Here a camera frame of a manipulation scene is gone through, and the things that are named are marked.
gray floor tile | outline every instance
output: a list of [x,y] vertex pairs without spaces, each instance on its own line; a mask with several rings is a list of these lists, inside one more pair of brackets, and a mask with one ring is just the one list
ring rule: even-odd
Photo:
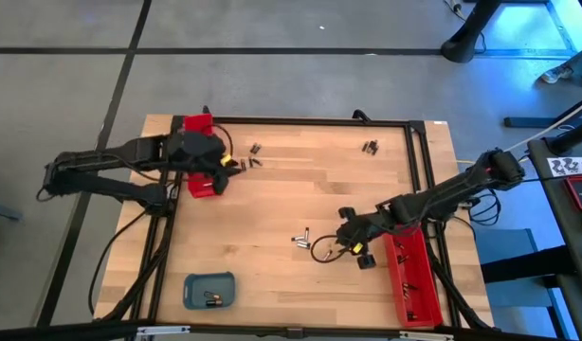
[[[582,99],[569,83],[543,86],[557,62],[383,56],[138,56],[112,143],[139,134],[146,114],[447,120],[461,158],[535,131],[502,129],[506,116],[554,117]],[[489,139],[482,139],[487,133]]]
[[0,46],[123,46],[141,0],[0,0]]
[[[165,0],[140,45],[439,48],[461,25],[442,0]],[[541,5],[503,5],[485,35],[489,48],[565,48]]]
[[73,196],[40,204],[44,165],[58,152],[94,147],[119,56],[0,56],[0,329],[30,323]]

table leg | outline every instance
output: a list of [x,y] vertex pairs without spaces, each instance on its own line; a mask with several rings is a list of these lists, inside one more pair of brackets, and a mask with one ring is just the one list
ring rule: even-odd
[[474,57],[474,44],[487,25],[501,0],[480,0],[468,15],[465,23],[441,47],[441,53],[455,63],[468,63]]
[[566,245],[481,265],[485,283],[550,274],[572,274],[573,261]]

concrete floor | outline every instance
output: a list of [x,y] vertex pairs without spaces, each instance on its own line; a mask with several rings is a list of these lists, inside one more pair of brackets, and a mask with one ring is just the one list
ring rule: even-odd
[[[582,48],[577,2],[554,3]],[[0,46],[126,47],[140,9],[139,0],[0,0]],[[139,46],[438,48],[460,25],[439,0],[165,0],[154,1]],[[457,157],[474,159],[537,132],[505,129],[503,117],[554,117],[582,99],[575,83],[535,82],[561,62],[537,51],[566,48],[546,7],[502,6],[484,33],[489,49],[533,49],[532,57],[136,56],[108,145],[137,136],[146,114],[193,114],[203,104],[215,115],[264,117],[348,117],[362,108],[372,118],[446,120]],[[59,152],[94,148],[122,61],[0,55],[0,204],[25,215],[18,224],[0,219],[0,329],[31,323],[74,202],[35,202],[43,166]],[[562,243],[538,184],[500,197],[498,228],[531,227],[538,248]],[[116,201],[92,198],[54,323],[90,320],[88,282],[118,211]]]

black cable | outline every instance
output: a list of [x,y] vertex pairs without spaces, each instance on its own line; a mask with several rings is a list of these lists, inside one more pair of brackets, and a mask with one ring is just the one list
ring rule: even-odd
[[229,133],[229,132],[226,130],[226,128],[222,127],[222,126],[221,126],[221,125],[219,125],[219,124],[209,124],[209,125],[206,125],[206,126],[204,126],[204,127],[203,127],[203,128],[200,130],[200,132],[201,132],[201,133],[203,133],[203,132],[205,131],[205,129],[207,129],[207,128],[211,128],[211,127],[218,128],[219,130],[221,130],[222,132],[224,132],[224,134],[226,134],[226,136],[227,136],[227,141],[228,141],[228,142],[229,142],[229,144],[230,144],[230,153],[229,153],[229,154],[230,154],[230,156],[234,155],[234,144],[232,143],[232,136],[230,136],[230,133]]
[[[447,7],[449,7],[451,12],[455,14],[456,17],[460,18],[460,20],[465,22],[465,19],[460,15],[460,13],[457,12],[457,10],[462,9],[462,5],[457,4],[456,5],[457,9],[454,9],[453,7],[451,7],[451,4],[449,4],[446,0],[443,0],[443,2],[446,4]],[[482,34],[482,32],[480,32],[479,34],[481,35],[482,51],[477,51],[476,54],[483,54],[487,52],[487,43],[484,40],[484,34]]]
[[42,186],[40,189],[38,189],[38,192],[36,193],[36,201],[39,203],[46,203],[47,201],[55,198],[55,195],[50,195],[46,198],[41,198],[41,194],[43,193],[43,191],[45,191],[45,187]]
[[[500,213],[501,213],[500,198],[498,198],[498,194],[494,190],[492,190],[491,188],[489,189],[489,193],[490,194],[480,195],[476,198],[481,200],[482,198],[493,197],[495,199],[495,202],[491,206],[489,206],[488,208],[485,208],[485,209],[479,211],[478,213],[472,213],[472,208],[474,208],[474,207],[471,207],[468,210],[468,215],[470,217],[471,222],[481,224],[483,226],[492,226],[492,225],[496,224],[498,222],[498,220],[500,219]],[[493,216],[491,216],[489,218],[484,218],[484,219],[476,219],[476,217],[483,215],[484,213],[490,211],[493,208],[496,209],[496,213]]]
[[527,179],[527,180],[521,180],[520,182],[521,183],[544,182],[544,181],[555,180],[555,179],[565,179],[565,178],[568,178],[570,176],[574,176],[574,175],[561,175],[561,176],[551,176],[551,177],[546,177],[546,178]]
[[474,226],[471,223],[469,223],[466,219],[460,218],[456,215],[451,216],[451,218],[459,220],[460,222],[464,223],[466,226],[470,227],[470,229],[472,230],[472,235],[474,236],[474,241],[477,240],[477,231],[474,229]]
[[95,268],[95,272],[93,273],[93,278],[91,279],[91,284],[89,285],[88,303],[89,303],[89,312],[91,312],[91,315],[95,314],[95,309],[93,308],[93,289],[95,288],[95,281],[97,280],[98,272],[100,271],[101,263],[103,262],[103,259],[105,258],[105,254],[108,252],[108,249],[110,249],[110,246],[118,238],[118,236],[120,236],[124,231],[126,231],[129,227],[131,227],[133,224],[135,224],[145,214],[146,214],[146,211],[144,210],[138,216],[136,216],[131,222],[129,222],[127,225],[123,226],[110,239],[110,241],[105,245],[103,252],[101,252],[100,261],[98,261],[98,266]]
[[324,236],[318,237],[314,242],[312,242],[312,247],[310,247],[310,256],[312,256],[312,259],[315,260],[316,262],[323,263],[323,264],[330,263],[332,261],[339,260],[341,258],[341,256],[343,256],[346,252],[350,251],[350,248],[343,247],[337,251],[338,252],[337,255],[333,256],[332,258],[330,258],[328,260],[318,259],[317,256],[314,255],[314,248],[315,248],[315,246],[317,246],[318,242],[325,240],[325,239],[328,239],[328,238],[337,239],[337,236],[336,235],[324,235]]
[[137,174],[139,174],[140,176],[151,180],[151,181],[155,181],[155,182],[159,182],[160,179],[155,178],[153,176],[150,176],[146,173],[144,173],[142,170],[140,170],[137,166],[134,166],[133,164],[131,164],[129,161],[123,159],[122,157],[116,155],[116,154],[112,154],[112,153],[100,153],[100,156],[108,156],[108,157],[114,157],[115,159],[117,159],[118,161],[122,162],[122,164],[128,168],[131,171],[136,172]]

black clamp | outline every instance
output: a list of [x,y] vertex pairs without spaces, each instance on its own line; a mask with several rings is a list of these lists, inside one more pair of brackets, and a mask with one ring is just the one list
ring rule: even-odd
[[367,114],[365,114],[365,112],[363,112],[360,109],[356,109],[353,113],[352,113],[352,118],[353,119],[360,119],[363,121],[363,123],[365,124],[369,124],[371,122],[371,119],[367,116]]

